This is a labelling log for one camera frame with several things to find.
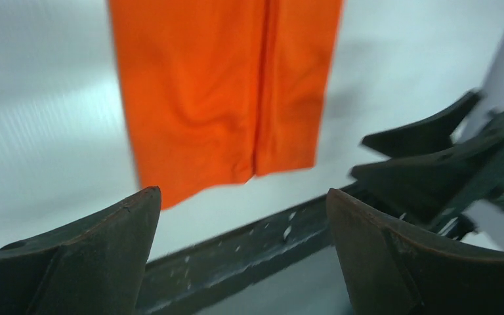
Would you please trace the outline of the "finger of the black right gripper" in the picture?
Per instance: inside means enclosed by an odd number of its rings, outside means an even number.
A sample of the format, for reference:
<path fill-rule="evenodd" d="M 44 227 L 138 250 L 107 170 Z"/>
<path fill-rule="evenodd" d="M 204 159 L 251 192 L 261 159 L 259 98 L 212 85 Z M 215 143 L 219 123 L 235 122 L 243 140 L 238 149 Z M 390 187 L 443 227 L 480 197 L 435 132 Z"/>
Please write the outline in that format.
<path fill-rule="evenodd" d="M 483 99 L 469 90 L 442 111 L 401 127 L 366 135 L 361 144 L 390 158 L 436 153 L 452 147 L 452 133 Z"/>
<path fill-rule="evenodd" d="M 492 190 L 490 163 L 502 149 L 504 138 L 479 136 L 433 154 L 357 165 L 351 175 L 397 213 L 437 224 Z"/>

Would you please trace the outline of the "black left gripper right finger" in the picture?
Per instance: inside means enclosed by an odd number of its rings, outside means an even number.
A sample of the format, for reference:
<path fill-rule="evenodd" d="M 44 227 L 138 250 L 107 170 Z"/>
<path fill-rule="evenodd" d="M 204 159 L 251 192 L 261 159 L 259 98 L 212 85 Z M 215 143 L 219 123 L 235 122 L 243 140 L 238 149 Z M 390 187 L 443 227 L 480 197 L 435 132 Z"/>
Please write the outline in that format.
<path fill-rule="evenodd" d="M 355 314 L 504 314 L 504 252 L 451 240 L 338 189 L 326 209 Z"/>

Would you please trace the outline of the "orange t shirt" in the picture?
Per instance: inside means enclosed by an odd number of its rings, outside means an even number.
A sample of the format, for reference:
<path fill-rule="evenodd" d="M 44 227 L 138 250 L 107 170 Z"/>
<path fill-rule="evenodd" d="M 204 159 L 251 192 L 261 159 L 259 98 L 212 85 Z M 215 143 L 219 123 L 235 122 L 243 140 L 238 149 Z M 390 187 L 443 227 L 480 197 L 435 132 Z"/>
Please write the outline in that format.
<path fill-rule="evenodd" d="M 168 209 L 313 167 L 342 1 L 110 1 L 140 184 Z"/>

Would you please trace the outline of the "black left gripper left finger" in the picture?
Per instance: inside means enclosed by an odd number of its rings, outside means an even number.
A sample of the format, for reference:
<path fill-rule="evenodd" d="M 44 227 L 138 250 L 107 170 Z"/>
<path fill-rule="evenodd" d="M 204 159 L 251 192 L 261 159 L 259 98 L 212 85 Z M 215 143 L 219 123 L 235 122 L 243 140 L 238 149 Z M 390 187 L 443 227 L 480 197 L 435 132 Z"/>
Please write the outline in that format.
<path fill-rule="evenodd" d="M 148 187 L 0 248 L 0 314 L 133 314 L 160 207 Z"/>

